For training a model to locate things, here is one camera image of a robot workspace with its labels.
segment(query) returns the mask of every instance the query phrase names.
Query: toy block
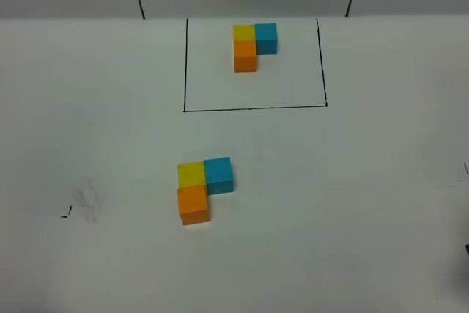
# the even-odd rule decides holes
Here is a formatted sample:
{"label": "toy block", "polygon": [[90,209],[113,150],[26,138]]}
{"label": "toy block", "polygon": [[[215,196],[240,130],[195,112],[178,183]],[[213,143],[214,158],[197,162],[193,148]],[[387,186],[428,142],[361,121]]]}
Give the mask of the toy block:
{"label": "toy block", "polygon": [[254,25],[256,33],[256,52],[258,55],[277,54],[278,36],[276,23]]}
{"label": "toy block", "polygon": [[179,188],[177,190],[177,204],[183,225],[210,221],[205,185]]}
{"label": "toy block", "polygon": [[232,162],[229,157],[206,160],[204,167],[209,195],[224,194],[235,190]]}
{"label": "toy block", "polygon": [[254,25],[233,26],[233,40],[256,40]]}
{"label": "toy block", "polygon": [[205,185],[204,162],[180,164],[177,166],[179,187]]}
{"label": "toy block", "polygon": [[236,73],[253,73],[257,71],[255,40],[235,40],[234,71]]}

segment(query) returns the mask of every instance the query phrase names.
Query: block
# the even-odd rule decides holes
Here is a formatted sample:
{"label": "block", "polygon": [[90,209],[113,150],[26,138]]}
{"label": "block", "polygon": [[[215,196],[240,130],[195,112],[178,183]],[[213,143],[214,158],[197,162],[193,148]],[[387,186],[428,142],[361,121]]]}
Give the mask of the block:
{"label": "block", "polygon": [[205,185],[204,162],[180,164],[177,166],[179,187]]}
{"label": "block", "polygon": [[255,40],[235,40],[234,71],[236,73],[253,73],[257,71],[257,53]]}
{"label": "block", "polygon": [[177,205],[182,224],[197,224],[210,221],[207,187],[197,185],[177,190]]}
{"label": "block", "polygon": [[258,55],[277,54],[278,36],[276,23],[257,23],[256,52]]}
{"label": "block", "polygon": [[229,157],[204,161],[208,194],[224,194],[235,190],[232,162]]}
{"label": "block", "polygon": [[235,25],[233,26],[233,40],[256,40],[254,25]]}

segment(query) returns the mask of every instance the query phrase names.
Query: blue cube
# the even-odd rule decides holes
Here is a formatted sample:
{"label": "blue cube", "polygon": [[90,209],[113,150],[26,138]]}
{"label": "blue cube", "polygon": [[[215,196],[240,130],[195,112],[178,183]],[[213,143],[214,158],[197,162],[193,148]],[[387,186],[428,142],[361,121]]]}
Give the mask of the blue cube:
{"label": "blue cube", "polygon": [[257,55],[277,54],[277,24],[258,23],[254,25],[254,29],[256,32]]}
{"label": "blue cube", "polygon": [[229,157],[209,159],[204,161],[204,167],[209,195],[224,194],[235,190],[232,162]]}

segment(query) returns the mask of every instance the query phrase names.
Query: yellow cube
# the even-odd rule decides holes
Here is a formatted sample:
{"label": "yellow cube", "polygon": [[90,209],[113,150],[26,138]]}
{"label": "yellow cube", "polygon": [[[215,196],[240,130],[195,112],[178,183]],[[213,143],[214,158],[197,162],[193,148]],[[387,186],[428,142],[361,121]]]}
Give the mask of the yellow cube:
{"label": "yellow cube", "polygon": [[254,25],[233,26],[233,40],[256,40]]}
{"label": "yellow cube", "polygon": [[180,164],[177,166],[179,187],[206,185],[204,162]]}

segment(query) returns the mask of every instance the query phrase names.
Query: black rectangle outline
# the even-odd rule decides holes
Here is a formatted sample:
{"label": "black rectangle outline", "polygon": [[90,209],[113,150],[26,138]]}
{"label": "black rectangle outline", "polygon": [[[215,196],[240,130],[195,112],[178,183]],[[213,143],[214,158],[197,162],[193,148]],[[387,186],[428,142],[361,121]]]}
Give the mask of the black rectangle outline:
{"label": "black rectangle outline", "polygon": [[324,88],[324,99],[325,104],[323,106],[266,106],[261,108],[228,108],[228,109],[202,109],[202,110],[185,110],[185,97],[187,93],[187,82],[188,82],[188,29],[189,19],[185,19],[185,69],[184,69],[184,113],[200,113],[203,111],[242,111],[242,110],[268,110],[268,109],[295,109],[295,108],[327,108],[328,107],[328,94],[325,90],[325,77],[324,77],[324,65],[322,63],[322,49],[321,49],[321,36],[320,36],[320,23],[316,18],[317,25],[317,44],[320,50],[320,61],[321,61],[321,74],[322,74],[322,87]]}

